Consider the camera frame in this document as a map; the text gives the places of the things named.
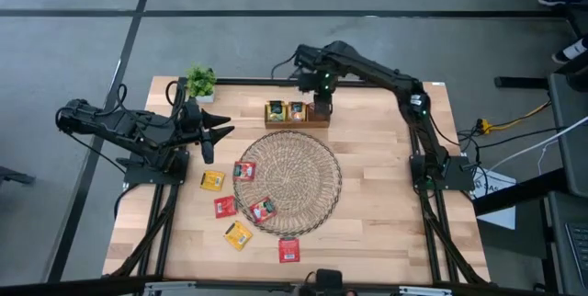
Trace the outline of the black rig crossbar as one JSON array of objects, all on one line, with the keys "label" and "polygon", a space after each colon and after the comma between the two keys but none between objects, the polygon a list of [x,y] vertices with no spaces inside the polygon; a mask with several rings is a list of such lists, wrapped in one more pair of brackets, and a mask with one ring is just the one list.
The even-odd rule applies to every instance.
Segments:
[{"label": "black rig crossbar", "polygon": [[[540,292],[502,288],[496,285],[436,282],[432,285],[348,284],[346,290],[382,292],[402,296],[573,296],[556,292]],[[266,292],[292,292],[290,282],[239,282],[221,280],[167,280],[158,276],[107,277],[100,279],[45,282],[36,284],[0,286],[0,296],[120,296],[143,291],[164,290],[255,290]]]}]

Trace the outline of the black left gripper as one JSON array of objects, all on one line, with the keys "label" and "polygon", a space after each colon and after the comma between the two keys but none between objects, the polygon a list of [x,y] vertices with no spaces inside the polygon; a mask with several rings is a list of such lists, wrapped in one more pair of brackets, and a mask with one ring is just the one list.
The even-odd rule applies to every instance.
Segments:
[{"label": "black left gripper", "polygon": [[204,129],[209,129],[210,142],[215,145],[226,135],[230,134],[234,130],[234,127],[213,128],[225,124],[230,120],[230,117],[210,114],[204,108],[200,110],[196,99],[191,97],[181,109],[181,143],[202,142],[203,126]]}]

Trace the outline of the black desk support bar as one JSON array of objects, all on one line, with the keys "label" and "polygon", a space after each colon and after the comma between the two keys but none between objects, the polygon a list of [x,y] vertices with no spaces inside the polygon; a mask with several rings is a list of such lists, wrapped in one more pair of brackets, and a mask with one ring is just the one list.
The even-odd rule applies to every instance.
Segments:
[{"label": "black desk support bar", "polygon": [[476,215],[479,216],[544,198],[550,191],[566,192],[567,188],[566,173],[563,168],[559,168],[475,199],[472,205]]}]

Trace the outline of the office chair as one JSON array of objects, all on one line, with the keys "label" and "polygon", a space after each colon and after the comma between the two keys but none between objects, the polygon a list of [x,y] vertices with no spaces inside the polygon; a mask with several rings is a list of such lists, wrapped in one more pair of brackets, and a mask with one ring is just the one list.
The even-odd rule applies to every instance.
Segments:
[{"label": "office chair", "polygon": [[588,92],[588,51],[566,64],[563,73],[571,88],[579,92]]}]

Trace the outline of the dark metal floor foot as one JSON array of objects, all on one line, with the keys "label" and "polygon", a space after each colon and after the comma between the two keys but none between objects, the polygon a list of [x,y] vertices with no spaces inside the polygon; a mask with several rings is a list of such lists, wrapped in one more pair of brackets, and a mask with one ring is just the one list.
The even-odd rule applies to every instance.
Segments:
[{"label": "dark metal floor foot", "polygon": [[22,185],[32,185],[36,178],[24,173],[17,172],[4,166],[0,166],[0,186],[5,181],[14,181]]}]

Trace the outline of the round woven straw placemat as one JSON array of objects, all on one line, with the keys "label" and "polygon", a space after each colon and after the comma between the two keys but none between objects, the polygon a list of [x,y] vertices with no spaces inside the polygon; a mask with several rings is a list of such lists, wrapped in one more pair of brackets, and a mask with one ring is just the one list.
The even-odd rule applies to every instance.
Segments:
[{"label": "round woven straw placemat", "polygon": [[[234,181],[238,208],[256,228],[279,237],[297,237],[324,224],[340,199],[341,166],[330,148],[300,131],[274,131],[253,142],[241,156],[255,162],[252,181]],[[277,214],[255,223],[249,207],[271,198]]]}]

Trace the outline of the tan gold tea packet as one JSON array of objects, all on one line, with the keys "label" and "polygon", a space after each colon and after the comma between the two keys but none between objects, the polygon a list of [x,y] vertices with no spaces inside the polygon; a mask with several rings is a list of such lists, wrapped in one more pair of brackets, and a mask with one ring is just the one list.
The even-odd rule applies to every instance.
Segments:
[{"label": "tan gold tea packet", "polygon": [[221,191],[225,174],[219,171],[205,171],[202,175],[200,187],[210,191]]}]

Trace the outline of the brown wooden box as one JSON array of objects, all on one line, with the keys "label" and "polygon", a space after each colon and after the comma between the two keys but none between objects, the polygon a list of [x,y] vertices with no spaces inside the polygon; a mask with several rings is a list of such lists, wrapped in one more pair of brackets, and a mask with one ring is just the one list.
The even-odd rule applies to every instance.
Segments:
[{"label": "brown wooden box", "polygon": [[322,129],[328,128],[330,120],[316,120],[313,115],[313,103],[307,104],[307,119],[303,122],[292,122],[288,119],[288,103],[286,104],[286,120],[283,122],[268,122],[266,119],[266,106],[264,108],[264,123],[267,129]]}]

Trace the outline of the white paper sign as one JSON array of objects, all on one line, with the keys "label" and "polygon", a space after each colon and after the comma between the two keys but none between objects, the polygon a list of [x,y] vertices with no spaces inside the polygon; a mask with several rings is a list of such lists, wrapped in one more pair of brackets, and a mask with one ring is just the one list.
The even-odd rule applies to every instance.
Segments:
[{"label": "white paper sign", "polygon": [[[469,193],[471,199],[481,199],[495,191],[509,188],[517,183],[514,178],[482,167],[477,167],[473,175],[474,189]],[[514,230],[516,226],[515,206],[500,211],[478,215],[477,219],[499,227]]]}]

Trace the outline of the small black device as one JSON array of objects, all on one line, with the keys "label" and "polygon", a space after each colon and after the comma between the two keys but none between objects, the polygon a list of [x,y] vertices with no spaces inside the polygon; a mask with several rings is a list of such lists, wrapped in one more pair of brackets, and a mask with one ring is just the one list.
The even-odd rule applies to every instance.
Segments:
[{"label": "small black device", "polygon": [[325,268],[312,271],[300,287],[300,296],[345,296],[342,272]]}]

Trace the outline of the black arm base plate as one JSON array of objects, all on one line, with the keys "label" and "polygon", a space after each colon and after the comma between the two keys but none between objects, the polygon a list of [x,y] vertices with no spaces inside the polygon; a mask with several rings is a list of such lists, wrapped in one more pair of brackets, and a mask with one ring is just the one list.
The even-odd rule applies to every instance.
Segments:
[{"label": "black arm base plate", "polygon": [[190,153],[186,150],[178,151],[172,167],[169,171],[163,172],[151,169],[140,163],[137,154],[130,156],[131,165],[126,168],[124,182],[129,184],[161,184],[179,185],[186,180]]},{"label": "black arm base plate", "polygon": [[449,156],[436,165],[427,163],[424,155],[409,158],[413,187],[417,190],[473,190],[471,170],[474,164],[465,156]]}]

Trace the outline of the dark grey desk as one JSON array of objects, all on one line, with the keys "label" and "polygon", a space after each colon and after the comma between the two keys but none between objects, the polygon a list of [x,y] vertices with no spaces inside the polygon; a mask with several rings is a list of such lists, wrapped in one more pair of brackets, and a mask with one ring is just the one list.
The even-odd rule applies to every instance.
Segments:
[{"label": "dark grey desk", "polygon": [[576,262],[568,231],[576,226],[588,230],[588,199],[552,191],[544,203],[553,240],[557,289],[574,296],[588,296],[588,265],[582,267]]},{"label": "dark grey desk", "polygon": [[548,86],[555,125],[565,130],[577,124],[558,138],[569,192],[588,198],[588,92],[572,88],[562,74],[551,74]]}]

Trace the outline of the green potted plant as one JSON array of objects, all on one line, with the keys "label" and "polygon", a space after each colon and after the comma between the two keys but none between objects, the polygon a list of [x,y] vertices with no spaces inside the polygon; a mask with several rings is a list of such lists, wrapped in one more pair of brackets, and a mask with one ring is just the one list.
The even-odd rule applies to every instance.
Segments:
[{"label": "green potted plant", "polygon": [[216,75],[209,67],[193,64],[187,69],[186,89],[190,97],[212,96],[216,82]]}]

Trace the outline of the long red tea packet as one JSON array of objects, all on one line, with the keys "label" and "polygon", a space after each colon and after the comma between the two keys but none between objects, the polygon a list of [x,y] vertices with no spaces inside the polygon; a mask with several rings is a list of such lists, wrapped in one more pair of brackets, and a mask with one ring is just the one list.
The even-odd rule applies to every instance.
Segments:
[{"label": "long red tea packet", "polygon": [[218,198],[213,201],[215,218],[225,218],[238,213],[236,198],[233,195]]}]

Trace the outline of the black rig post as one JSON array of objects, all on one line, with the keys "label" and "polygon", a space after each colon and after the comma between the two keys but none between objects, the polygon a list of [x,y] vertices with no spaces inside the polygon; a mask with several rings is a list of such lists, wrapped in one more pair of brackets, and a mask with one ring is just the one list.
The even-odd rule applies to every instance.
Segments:
[{"label": "black rig post", "polygon": [[507,77],[498,76],[493,79],[498,88],[544,89],[548,90],[548,80],[541,77]]}]

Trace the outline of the black computer keyboard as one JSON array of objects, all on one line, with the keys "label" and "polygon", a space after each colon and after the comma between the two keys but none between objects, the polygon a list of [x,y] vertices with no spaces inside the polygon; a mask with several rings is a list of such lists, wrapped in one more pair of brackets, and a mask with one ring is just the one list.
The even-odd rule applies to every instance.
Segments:
[{"label": "black computer keyboard", "polygon": [[588,289],[588,222],[566,222],[565,228],[581,283]]}]

